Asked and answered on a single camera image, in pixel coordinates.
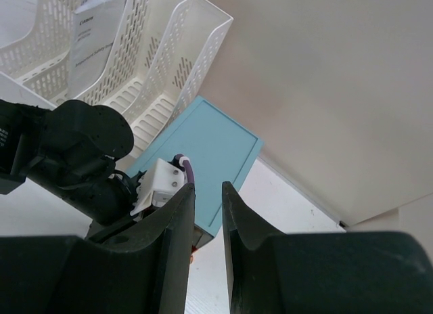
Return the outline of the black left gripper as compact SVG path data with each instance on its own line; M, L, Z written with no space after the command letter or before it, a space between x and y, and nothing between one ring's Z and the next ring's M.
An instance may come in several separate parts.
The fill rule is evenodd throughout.
M142 172L116 168L134 146L115 109L68 100L48 110L1 101L1 194L31 179L92 219L88 240L105 242L139 221L132 215Z

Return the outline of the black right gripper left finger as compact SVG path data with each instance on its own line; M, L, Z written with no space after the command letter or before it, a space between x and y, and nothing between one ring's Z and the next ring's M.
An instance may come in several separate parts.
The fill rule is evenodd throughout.
M103 244L76 236L1 239L2 313L182 313L195 187Z

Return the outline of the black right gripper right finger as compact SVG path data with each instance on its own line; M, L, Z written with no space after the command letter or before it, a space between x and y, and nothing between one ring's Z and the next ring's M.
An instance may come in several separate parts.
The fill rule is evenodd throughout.
M432 264L398 231L284 233L222 184L232 313L431 313Z

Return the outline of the white spiral bound manual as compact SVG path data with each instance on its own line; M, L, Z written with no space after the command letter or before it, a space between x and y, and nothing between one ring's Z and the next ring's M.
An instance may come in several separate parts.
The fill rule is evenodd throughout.
M127 0L86 0L74 11L68 97L75 98L102 75Z

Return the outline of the teal orange drawer box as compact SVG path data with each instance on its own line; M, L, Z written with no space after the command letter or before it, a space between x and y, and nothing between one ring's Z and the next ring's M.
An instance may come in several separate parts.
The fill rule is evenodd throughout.
M182 154L191 160L195 177L193 249L213 240L222 225L222 184L240 189L263 141L202 97L195 100L128 168L133 176L159 158Z

